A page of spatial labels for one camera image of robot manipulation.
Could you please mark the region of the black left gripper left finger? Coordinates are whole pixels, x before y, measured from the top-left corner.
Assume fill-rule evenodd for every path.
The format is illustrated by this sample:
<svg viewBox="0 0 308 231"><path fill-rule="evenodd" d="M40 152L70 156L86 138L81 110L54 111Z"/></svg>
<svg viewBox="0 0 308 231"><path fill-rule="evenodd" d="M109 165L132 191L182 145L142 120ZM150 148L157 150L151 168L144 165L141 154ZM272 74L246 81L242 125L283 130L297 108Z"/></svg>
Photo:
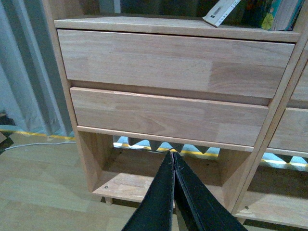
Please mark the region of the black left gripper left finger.
<svg viewBox="0 0 308 231"><path fill-rule="evenodd" d="M175 170L167 152L144 199L130 217L124 231L170 231L174 204Z"/></svg>

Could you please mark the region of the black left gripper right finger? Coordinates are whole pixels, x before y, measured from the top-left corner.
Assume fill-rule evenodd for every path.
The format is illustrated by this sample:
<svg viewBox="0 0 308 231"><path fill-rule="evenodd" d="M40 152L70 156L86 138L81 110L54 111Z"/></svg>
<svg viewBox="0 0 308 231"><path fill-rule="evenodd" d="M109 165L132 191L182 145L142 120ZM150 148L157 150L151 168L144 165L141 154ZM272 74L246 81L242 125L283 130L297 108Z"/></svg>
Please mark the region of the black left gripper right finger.
<svg viewBox="0 0 308 231"><path fill-rule="evenodd" d="M246 228L214 197L179 153L173 153L174 199L189 231L245 231Z"/></svg>

